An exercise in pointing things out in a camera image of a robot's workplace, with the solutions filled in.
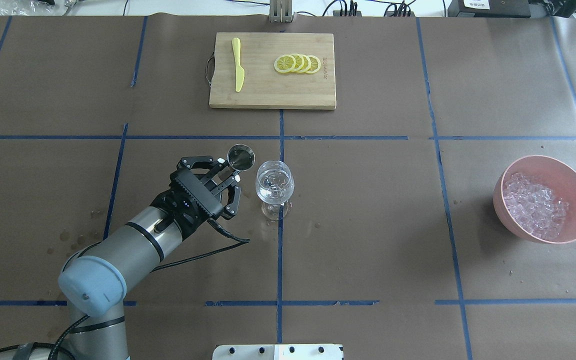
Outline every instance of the light blue joint cap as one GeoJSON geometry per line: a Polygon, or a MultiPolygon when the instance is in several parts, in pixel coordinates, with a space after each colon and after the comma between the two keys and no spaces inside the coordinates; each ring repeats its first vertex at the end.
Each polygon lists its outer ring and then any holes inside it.
{"type": "Polygon", "coordinates": [[[119,304],[128,292],[122,273],[97,256],[85,255],[74,259],[61,273],[58,282],[68,300],[93,318],[119,304]]]}

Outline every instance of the metal bracket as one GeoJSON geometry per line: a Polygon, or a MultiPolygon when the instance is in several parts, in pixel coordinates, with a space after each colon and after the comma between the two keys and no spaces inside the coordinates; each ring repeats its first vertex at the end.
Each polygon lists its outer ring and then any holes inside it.
{"type": "Polygon", "coordinates": [[[271,23],[292,23],[294,16],[293,0],[270,0],[271,23]]]}
{"type": "Polygon", "coordinates": [[[255,344],[221,345],[212,360],[343,360],[340,344],[255,344]]]}

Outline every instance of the pink bowl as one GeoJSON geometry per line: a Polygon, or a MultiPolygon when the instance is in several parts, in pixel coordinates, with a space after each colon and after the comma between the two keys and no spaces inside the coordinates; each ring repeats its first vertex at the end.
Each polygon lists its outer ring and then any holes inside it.
{"type": "Polygon", "coordinates": [[[530,155],[515,160],[508,166],[494,186],[492,196],[494,211],[501,223],[518,237],[532,242],[547,244],[568,244],[576,241],[576,171],[553,157],[530,155]],[[559,236],[554,240],[544,240],[526,232],[510,215],[503,196],[503,186],[514,173],[528,176],[541,176],[544,185],[551,188],[558,198],[570,203],[566,222],[559,236]]]}

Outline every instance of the table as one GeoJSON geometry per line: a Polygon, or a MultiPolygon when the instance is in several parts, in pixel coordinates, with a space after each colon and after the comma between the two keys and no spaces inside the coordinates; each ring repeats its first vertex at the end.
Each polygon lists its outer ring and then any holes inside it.
{"type": "MultiPolygon", "coordinates": [[[[59,269],[167,189],[180,157],[284,160],[293,208],[252,242],[126,297],[131,358],[332,342],[347,359],[576,358],[576,242],[514,237],[492,189],[513,160],[576,170],[576,20],[0,17],[0,347],[66,328],[59,269]],[[334,111],[210,109],[216,32],[334,34],[334,111]]],[[[169,257],[227,240],[202,227],[169,257]]]]}

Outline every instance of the yellow knife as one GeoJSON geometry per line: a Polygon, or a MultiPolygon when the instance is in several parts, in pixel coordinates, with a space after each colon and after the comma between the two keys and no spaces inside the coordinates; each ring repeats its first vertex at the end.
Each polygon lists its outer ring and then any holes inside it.
{"type": "Polygon", "coordinates": [[[235,91],[242,91],[244,86],[244,76],[246,75],[242,68],[242,41],[240,38],[232,38],[232,53],[235,55],[235,91]]]}

